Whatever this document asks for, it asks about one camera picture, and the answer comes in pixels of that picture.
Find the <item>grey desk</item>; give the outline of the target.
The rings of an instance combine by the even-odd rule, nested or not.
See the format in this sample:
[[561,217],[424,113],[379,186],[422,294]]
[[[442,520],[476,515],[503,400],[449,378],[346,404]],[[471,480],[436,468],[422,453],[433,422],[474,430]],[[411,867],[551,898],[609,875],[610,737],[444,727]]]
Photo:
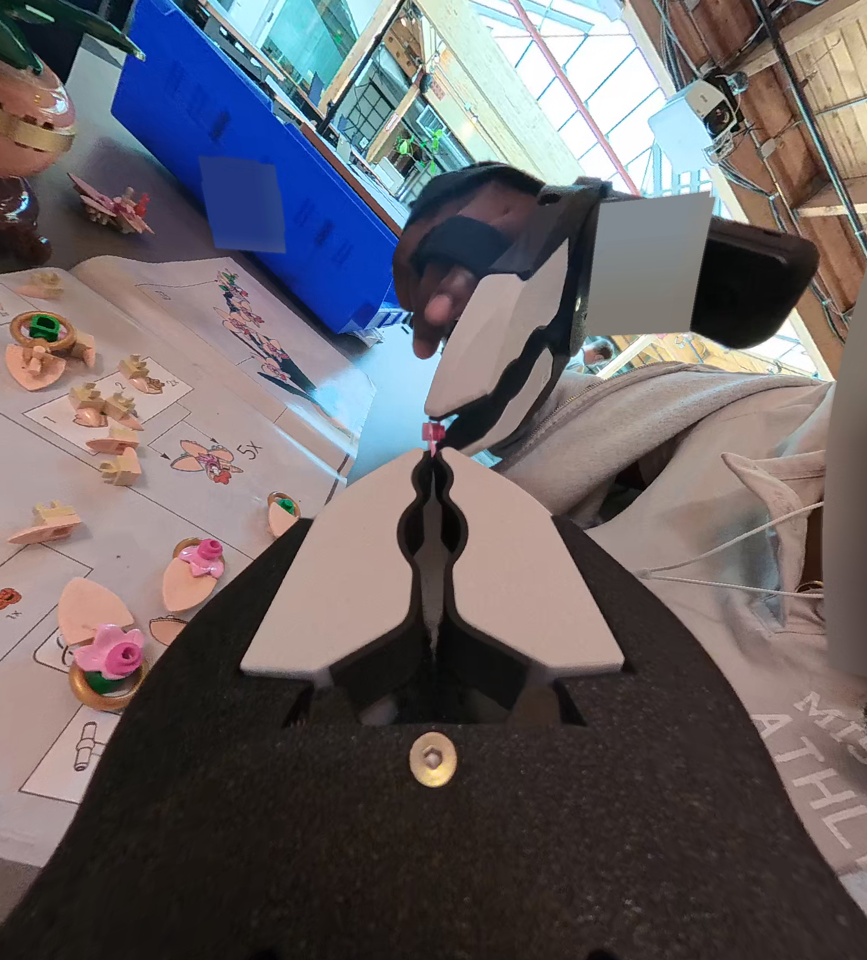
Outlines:
[[[166,262],[218,254],[200,204],[110,112],[124,60],[123,54],[104,43],[87,39],[72,66],[67,90],[76,109],[77,137],[65,157],[34,182],[40,203],[39,225],[52,246],[48,269],[69,270],[98,256]],[[131,239],[92,225],[75,198],[68,172],[94,186],[147,189],[157,214],[153,223],[155,234]],[[409,364],[412,354],[406,333],[395,328],[384,334],[383,342],[370,348],[354,337],[328,334],[314,314],[256,256],[235,251],[230,256],[274,297],[303,317],[309,327],[326,336],[376,385],[378,392],[365,422],[349,475],[351,481],[360,481],[402,453],[415,436],[413,417],[422,405],[422,392],[412,383],[417,366]],[[30,865],[0,858],[0,922],[18,903],[37,872]]]

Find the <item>pink brick flower pot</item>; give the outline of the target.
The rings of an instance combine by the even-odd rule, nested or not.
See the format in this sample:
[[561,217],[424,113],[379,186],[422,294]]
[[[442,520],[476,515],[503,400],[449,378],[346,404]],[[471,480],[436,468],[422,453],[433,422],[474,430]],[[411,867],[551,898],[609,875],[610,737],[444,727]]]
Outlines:
[[75,135],[75,107],[50,67],[36,73],[0,61],[0,179],[45,172]]

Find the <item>hanging green plant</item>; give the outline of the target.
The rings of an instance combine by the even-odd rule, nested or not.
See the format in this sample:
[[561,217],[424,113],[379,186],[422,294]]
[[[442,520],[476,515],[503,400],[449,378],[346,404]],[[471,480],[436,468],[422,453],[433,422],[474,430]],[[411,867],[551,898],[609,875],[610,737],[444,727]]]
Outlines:
[[447,136],[447,130],[438,126],[424,136],[410,133],[400,136],[395,144],[397,158],[410,162],[412,168],[436,176],[443,172],[440,162],[440,144]]

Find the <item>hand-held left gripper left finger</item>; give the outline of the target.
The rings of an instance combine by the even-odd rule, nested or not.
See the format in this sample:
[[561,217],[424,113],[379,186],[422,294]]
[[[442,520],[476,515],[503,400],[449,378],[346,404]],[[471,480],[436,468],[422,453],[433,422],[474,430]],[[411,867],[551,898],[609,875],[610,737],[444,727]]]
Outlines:
[[408,685],[430,644],[416,553],[431,484],[430,453],[409,450],[320,510],[241,672],[338,688],[357,710]]

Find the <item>white ceiling device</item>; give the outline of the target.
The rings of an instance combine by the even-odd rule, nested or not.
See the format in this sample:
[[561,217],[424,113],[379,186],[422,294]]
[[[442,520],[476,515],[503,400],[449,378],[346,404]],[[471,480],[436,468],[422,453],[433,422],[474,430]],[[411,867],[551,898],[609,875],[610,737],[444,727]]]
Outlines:
[[729,159],[744,129],[739,97],[749,85],[743,71],[713,71],[686,84],[647,119],[672,173],[710,169]]

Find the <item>person's right forearm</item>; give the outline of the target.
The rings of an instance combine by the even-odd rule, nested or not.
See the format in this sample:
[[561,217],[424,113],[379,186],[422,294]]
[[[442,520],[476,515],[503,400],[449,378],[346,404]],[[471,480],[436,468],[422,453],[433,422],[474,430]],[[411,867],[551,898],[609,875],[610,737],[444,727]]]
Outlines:
[[633,488],[634,474],[650,486],[678,448],[715,421],[735,423],[701,454],[715,467],[724,465],[723,452],[791,455],[815,435],[825,447],[836,386],[672,362],[606,379],[567,372],[537,412],[490,450],[492,471],[585,529],[602,523],[605,503]]

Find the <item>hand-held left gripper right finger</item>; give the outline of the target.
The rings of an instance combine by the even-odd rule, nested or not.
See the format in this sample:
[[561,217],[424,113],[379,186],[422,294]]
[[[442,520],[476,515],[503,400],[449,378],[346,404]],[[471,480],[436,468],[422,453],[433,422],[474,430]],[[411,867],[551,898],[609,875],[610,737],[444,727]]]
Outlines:
[[622,671],[625,656],[555,517],[460,452],[435,456],[448,555],[440,667],[505,710],[525,689]]

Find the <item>blue plastic bin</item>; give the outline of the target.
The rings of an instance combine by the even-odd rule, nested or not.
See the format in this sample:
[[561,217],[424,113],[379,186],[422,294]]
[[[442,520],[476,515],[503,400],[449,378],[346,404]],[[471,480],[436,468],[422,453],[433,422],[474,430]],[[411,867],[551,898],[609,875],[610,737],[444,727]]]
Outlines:
[[173,2],[136,2],[112,114],[208,218],[333,333],[405,323],[394,232],[351,181]]

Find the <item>brick flower cluster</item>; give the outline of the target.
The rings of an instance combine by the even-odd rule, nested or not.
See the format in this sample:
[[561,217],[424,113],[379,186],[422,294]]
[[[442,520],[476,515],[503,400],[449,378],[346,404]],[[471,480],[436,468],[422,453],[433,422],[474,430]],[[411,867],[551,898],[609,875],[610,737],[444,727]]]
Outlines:
[[128,186],[120,195],[109,197],[76,175],[67,174],[67,178],[91,222],[111,227],[124,235],[155,234],[146,220],[151,200],[148,193],[137,196]]

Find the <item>white sweatshirt drawstring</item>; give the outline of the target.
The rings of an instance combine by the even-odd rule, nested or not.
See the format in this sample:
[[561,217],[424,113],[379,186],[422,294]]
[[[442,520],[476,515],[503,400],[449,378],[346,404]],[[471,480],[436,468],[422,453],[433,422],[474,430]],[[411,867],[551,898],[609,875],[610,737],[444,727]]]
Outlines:
[[732,582],[722,582],[722,581],[709,581],[701,580],[694,578],[685,578],[685,577],[676,577],[671,576],[670,574],[673,571],[684,570],[690,568],[698,563],[707,561],[716,557],[724,552],[732,550],[735,546],[739,546],[743,542],[759,536],[762,533],[767,533],[769,531],[775,530],[778,526],[785,522],[789,522],[800,517],[806,517],[812,514],[815,511],[823,509],[825,506],[825,501],[823,499],[816,501],[810,505],[800,507],[795,510],[790,510],[786,513],[780,514],[764,522],[763,524],[754,527],[748,531],[743,532],[742,534],[736,535],[728,541],[719,544],[701,554],[698,554],[691,558],[682,559],[674,563],[670,563],[662,566],[655,566],[649,568],[641,568],[633,571],[633,576],[636,577],[639,581],[656,581],[664,583],[675,583],[683,584],[688,586],[698,586],[705,587],[710,589],[722,589],[744,594],[755,594],[758,596],[774,596],[774,597],[783,597],[783,598],[803,598],[811,599],[814,601],[819,601],[824,599],[824,586],[821,581],[816,581],[818,586],[816,588],[802,589],[798,588],[794,591],[782,590],[777,587],[760,587],[760,586],[751,586],[747,584],[739,584]]

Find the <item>person's right hand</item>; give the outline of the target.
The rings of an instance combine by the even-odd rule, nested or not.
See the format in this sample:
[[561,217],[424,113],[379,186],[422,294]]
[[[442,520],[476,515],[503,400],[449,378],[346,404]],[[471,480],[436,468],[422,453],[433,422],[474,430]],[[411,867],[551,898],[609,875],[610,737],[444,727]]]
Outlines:
[[438,210],[417,218],[402,233],[392,257],[394,292],[400,306],[411,314],[415,356],[426,360],[456,324],[476,290],[475,274],[460,265],[430,263],[418,272],[413,256],[422,240],[440,223],[455,216],[484,222],[507,239],[515,239],[530,218],[536,198],[503,190],[500,182],[488,183],[478,193],[457,197]]

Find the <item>red ceiling pipe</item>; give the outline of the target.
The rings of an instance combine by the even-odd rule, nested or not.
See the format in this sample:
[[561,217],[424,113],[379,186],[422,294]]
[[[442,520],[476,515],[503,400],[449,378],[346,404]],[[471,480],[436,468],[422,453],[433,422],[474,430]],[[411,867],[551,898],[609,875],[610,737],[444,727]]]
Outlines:
[[639,196],[640,191],[628,172],[625,164],[619,159],[616,151],[613,150],[608,136],[601,130],[600,126],[593,118],[586,102],[573,86],[568,74],[555,57],[553,51],[550,49],[543,34],[537,29],[536,24],[531,20],[523,4],[519,1],[509,1],[508,3],[519,19],[523,30],[525,30],[528,34],[531,43],[537,47],[541,56],[547,63],[547,66],[551,70],[554,78],[556,78],[556,80],[560,83],[560,86],[565,90],[565,93],[574,106],[574,112],[581,116],[585,125],[591,132],[592,137],[595,139],[596,144],[601,148],[601,150],[603,150],[615,174],[622,179],[629,193],[633,194],[634,196]]

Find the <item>brick instruction booklet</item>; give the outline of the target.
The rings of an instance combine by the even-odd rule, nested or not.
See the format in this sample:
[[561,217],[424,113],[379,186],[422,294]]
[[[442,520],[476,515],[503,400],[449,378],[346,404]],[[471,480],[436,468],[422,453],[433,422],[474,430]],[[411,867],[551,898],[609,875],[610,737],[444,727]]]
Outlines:
[[[58,270],[58,301],[15,292],[31,271],[0,274],[0,858],[40,867],[73,819],[120,720],[83,705],[68,680],[57,606],[86,578],[135,618],[152,664],[204,605],[166,611],[165,569],[187,538],[223,545],[212,594],[272,543],[269,499],[301,517],[346,486],[375,390],[257,277],[224,258],[170,263],[102,256]],[[10,375],[9,325],[42,310],[94,338],[87,368],[68,357],[36,391]],[[118,367],[139,354],[163,393],[129,385]],[[142,473],[104,483],[86,441],[104,428],[73,423],[71,387],[136,402]],[[16,546],[38,503],[73,507],[66,540]]]

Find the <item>peach petal with pink flower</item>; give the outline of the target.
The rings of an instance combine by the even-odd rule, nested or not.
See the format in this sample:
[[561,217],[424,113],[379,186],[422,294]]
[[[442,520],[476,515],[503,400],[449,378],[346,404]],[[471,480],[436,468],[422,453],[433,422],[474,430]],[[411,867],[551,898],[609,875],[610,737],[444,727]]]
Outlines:
[[225,573],[224,546],[211,537],[188,537],[179,542],[163,572],[165,610],[179,614],[200,606],[214,592]]
[[57,621],[76,699],[97,712],[121,713],[150,669],[146,638],[126,603],[97,582],[75,578],[60,594]]

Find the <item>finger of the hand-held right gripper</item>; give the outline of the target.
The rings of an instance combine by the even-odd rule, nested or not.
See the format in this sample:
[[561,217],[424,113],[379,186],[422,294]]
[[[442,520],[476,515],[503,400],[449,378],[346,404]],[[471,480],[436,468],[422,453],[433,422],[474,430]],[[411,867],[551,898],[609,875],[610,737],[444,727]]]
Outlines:
[[445,343],[430,384],[425,413],[432,421],[456,417],[492,392],[505,370],[550,348],[554,366],[573,333],[570,242],[563,241],[526,279],[494,273],[480,281]]
[[472,457],[515,435],[556,383],[555,355],[543,346],[502,374],[497,387],[465,406],[449,426],[449,449]]

